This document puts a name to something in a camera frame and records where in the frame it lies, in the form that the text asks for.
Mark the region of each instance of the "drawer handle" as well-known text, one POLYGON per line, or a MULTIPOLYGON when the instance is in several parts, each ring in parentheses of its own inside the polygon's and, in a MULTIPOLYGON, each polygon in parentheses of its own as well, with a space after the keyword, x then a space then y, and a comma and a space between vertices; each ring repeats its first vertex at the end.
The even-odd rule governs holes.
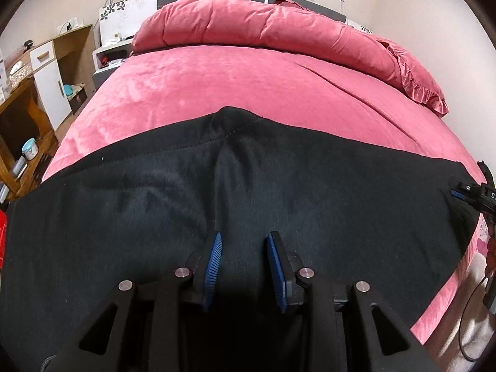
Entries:
POLYGON ((40 54, 40 55, 37 57, 37 59, 38 59, 39 61, 43 61, 43 60, 45 60, 45 59, 46 59, 49 55, 50 55, 50 52, 49 52, 49 51, 46 51, 45 53, 40 54))
POLYGON ((57 81, 57 83, 59 84, 60 93, 65 98, 64 89, 62 88, 62 84, 60 83, 60 81, 57 81))

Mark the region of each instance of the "cabinet door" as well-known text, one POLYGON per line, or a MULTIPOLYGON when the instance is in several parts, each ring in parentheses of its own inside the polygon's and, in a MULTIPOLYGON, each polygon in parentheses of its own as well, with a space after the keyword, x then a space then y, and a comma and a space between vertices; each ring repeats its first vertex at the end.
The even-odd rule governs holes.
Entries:
POLYGON ((50 119, 51 126, 56 130, 71 113, 57 61, 52 61, 36 72, 34 80, 43 109, 50 119))

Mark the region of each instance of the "pink pillow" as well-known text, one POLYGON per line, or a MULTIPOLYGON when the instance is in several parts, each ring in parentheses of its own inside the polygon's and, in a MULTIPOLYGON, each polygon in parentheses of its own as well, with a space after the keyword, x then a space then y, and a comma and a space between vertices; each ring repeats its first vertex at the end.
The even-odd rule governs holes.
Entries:
POLYGON ((445 94, 427 69, 413 54, 388 39, 375 36, 388 51, 396 57, 401 71, 401 84, 407 96, 413 101, 427 106, 437 116, 442 117, 450 109, 445 94))
POLYGON ((251 0, 177 0, 146 19, 136 53, 189 44, 230 44, 306 54, 369 74, 442 117, 448 107, 431 74, 397 44, 302 8, 251 0))

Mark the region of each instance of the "cabinet drawer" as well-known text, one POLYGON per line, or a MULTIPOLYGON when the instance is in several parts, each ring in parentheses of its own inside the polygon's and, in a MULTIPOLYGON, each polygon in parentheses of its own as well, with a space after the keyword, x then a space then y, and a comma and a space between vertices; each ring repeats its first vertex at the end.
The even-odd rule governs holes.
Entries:
POLYGON ((42 65, 50 62, 55 58, 54 43, 52 41, 42 44, 41 46, 29 52, 33 71, 36 71, 42 65))

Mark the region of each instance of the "black fabric seam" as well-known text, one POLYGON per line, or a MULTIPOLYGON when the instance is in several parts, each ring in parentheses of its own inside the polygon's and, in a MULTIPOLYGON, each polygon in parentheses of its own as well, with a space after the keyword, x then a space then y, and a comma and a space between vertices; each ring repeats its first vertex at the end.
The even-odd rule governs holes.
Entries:
MULTIPOLYGON (((245 125, 243 125, 243 126, 240 126, 240 127, 238 127, 238 128, 235 128, 234 130, 230 131, 228 134, 225 134, 225 135, 222 135, 222 136, 219 136, 219 137, 215 137, 215 138, 212 138, 212 139, 207 140, 207 141, 202 141, 202 142, 199 142, 199 143, 195 143, 195 144, 193 144, 193 145, 189 145, 189 144, 188 144, 188 145, 183 145, 183 146, 180 146, 180 147, 169 147, 169 148, 164 149, 164 150, 159 150, 159 151, 154 151, 154 152, 147 152, 147 153, 139 153, 139 154, 136 154, 136 155, 130 155, 130 156, 121 157, 121 158, 119 158, 119 159, 114 159, 114 160, 112 160, 112 161, 107 161, 107 162, 103 162, 103 163, 101 163, 101 164, 95 164, 95 165, 93 165, 93 166, 88 166, 88 167, 85 167, 84 169, 77 170, 77 171, 75 171, 74 173, 69 173, 69 174, 67 174, 67 175, 60 175, 60 176, 59 176, 59 179, 60 179, 60 178, 62 178, 62 177, 69 177, 69 176, 72 176, 72 175, 77 175, 78 173, 80 173, 80 172, 82 172, 82 171, 86 171, 86 170, 88 170, 88 169, 93 169, 93 168, 96 168, 96 167, 98 167, 98 166, 103 166, 103 165, 107 165, 107 164, 113 164, 114 162, 118 162, 118 161, 125 161, 125 160, 131 159, 131 158, 135 158, 135 157, 145 157, 145 156, 149 156, 149 155, 163 154, 163 153, 166 153, 166 152, 180 151, 180 150, 189 149, 189 148, 196 148, 196 147, 199 147, 199 146, 202 146, 202 145, 210 144, 210 143, 212 143, 212 142, 217 142, 217 141, 223 140, 223 139, 225 139, 225 138, 228 138, 228 137, 230 137, 231 135, 233 135, 233 134, 235 134, 235 133, 237 133, 237 132, 239 132, 239 131, 246 130, 246 129, 248 129, 249 127, 252 127, 254 124, 256 124, 256 123, 260 122, 261 120, 265 120, 265 119, 264 119, 263 117, 260 117, 260 118, 258 118, 258 119, 256 119, 256 120, 252 120, 249 124, 245 124, 245 125)), ((54 175, 52 175, 51 177, 49 177, 46 181, 49 181, 52 177, 56 176, 56 175, 57 175, 57 173, 56 173, 56 174, 54 174, 54 175)), ((40 187, 42 187, 43 185, 46 185, 46 183, 42 183, 42 184, 38 187, 38 189, 40 189, 40 187)))

